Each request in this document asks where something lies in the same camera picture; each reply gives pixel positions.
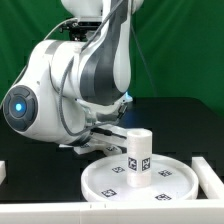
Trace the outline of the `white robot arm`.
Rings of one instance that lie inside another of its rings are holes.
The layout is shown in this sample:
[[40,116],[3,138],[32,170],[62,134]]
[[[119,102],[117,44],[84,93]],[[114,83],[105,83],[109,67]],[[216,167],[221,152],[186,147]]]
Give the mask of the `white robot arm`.
[[31,139],[80,146],[121,114],[129,87],[131,17],[144,0],[61,0],[72,17],[68,41],[46,39],[32,51],[21,80],[7,92],[8,125]]

